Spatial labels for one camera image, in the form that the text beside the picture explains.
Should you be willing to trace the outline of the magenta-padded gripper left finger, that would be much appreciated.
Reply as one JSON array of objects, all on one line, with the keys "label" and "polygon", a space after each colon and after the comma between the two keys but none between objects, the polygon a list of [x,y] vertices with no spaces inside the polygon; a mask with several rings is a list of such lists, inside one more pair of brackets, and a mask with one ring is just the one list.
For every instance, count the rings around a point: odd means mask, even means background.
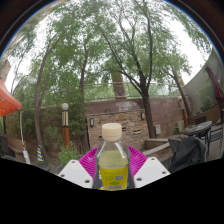
[{"label": "magenta-padded gripper left finger", "polygon": [[91,149],[79,160],[70,160],[58,176],[83,188],[99,189],[100,177],[95,160],[96,151],[96,148]]}]

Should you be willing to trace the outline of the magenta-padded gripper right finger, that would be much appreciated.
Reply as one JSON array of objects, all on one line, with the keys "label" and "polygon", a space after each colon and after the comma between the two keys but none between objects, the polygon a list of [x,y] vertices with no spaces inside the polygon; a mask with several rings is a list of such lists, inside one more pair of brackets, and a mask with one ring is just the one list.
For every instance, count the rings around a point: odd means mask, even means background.
[{"label": "magenta-padded gripper right finger", "polygon": [[156,157],[146,157],[131,146],[128,149],[130,152],[128,189],[146,186],[170,174]]}]

